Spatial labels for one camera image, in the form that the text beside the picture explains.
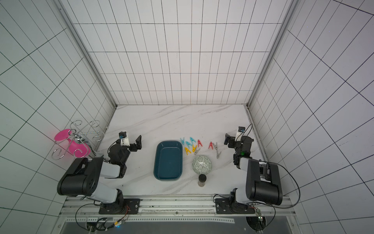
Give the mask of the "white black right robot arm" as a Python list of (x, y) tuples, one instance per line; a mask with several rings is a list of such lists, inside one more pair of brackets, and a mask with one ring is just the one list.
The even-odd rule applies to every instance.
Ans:
[(243, 133), (225, 135), (224, 145), (235, 150), (234, 165), (246, 172), (245, 185), (235, 188), (229, 197), (215, 199), (217, 214), (255, 214), (257, 203), (281, 205), (282, 187), (278, 165), (253, 159), (250, 154), (254, 139)]

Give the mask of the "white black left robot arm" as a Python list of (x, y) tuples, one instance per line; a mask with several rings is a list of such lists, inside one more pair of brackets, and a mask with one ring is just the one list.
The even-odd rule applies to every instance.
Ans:
[(134, 215), (139, 211), (140, 199), (126, 199), (120, 189), (111, 188), (100, 178), (121, 179), (127, 170), (126, 162), (131, 152), (142, 149), (142, 137), (130, 143), (127, 132), (120, 132), (119, 139), (108, 149), (109, 161), (104, 157), (77, 158), (73, 161), (57, 185), (61, 196), (83, 197), (100, 202), (101, 215)]

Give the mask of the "teal plastic storage box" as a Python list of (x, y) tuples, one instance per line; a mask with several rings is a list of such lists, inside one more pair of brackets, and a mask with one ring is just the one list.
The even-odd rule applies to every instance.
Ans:
[(179, 141), (163, 141), (157, 145), (153, 175), (160, 181), (175, 181), (183, 172), (182, 144)]

